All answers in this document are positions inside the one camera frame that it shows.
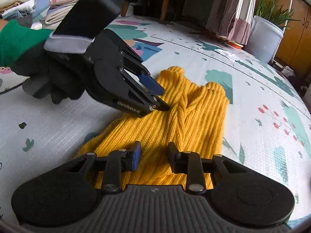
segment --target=gray ribbed grip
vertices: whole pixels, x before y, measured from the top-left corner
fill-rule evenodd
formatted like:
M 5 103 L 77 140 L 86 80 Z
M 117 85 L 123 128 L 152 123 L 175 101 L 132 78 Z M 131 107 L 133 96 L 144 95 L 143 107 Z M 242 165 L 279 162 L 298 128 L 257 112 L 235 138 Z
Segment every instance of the gray ribbed grip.
M 182 186 L 141 185 L 128 185 L 120 194 L 106 195 L 92 214 L 68 226 L 23 226 L 46 233 L 291 232 L 286 225 L 264 230 L 236 226 L 217 215 L 204 197 L 187 194 Z

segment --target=potted plant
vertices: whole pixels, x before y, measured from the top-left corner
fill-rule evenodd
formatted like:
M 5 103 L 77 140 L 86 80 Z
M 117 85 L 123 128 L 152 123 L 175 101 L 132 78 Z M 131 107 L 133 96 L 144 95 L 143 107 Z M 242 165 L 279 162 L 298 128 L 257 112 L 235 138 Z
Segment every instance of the potted plant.
M 248 43 L 244 50 L 268 63 L 283 38 L 285 22 L 292 19 L 294 10 L 283 9 L 277 0 L 258 0 Z

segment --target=white bucket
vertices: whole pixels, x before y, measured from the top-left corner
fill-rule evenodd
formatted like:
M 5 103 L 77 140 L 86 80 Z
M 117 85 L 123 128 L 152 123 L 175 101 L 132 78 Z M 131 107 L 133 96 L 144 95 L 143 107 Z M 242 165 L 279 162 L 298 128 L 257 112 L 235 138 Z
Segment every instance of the white bucket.
M 282 38 L 283 31 L 279 27 L 259 16 L 254 16 L 244 50 L 268 63 Z

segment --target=gray fabric band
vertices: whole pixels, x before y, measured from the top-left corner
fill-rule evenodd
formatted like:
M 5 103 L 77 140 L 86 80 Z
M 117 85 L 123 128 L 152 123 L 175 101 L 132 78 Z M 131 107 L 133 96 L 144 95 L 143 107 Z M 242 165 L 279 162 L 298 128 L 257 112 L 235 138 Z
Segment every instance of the gray fabric band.
M 44 44 L 44 49 L 47 51 L 58 53 L 85 53 L 86 49 L 94 39 L 80 36 L 70 35 L 54 35 L 50 34 Z

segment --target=green plant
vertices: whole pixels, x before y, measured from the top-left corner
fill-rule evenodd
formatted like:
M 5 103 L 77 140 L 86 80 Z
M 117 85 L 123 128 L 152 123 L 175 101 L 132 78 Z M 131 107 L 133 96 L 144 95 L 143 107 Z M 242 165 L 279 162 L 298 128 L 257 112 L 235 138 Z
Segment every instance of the green plant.
M 293 19 L 293 14 L 293 9 L 284 10 L 283 5 L 277 5 L 277 0 L 257 0 L 255 15 L 270 21 L 281 29 L 284 27 L 286 20 L 301 21 Z

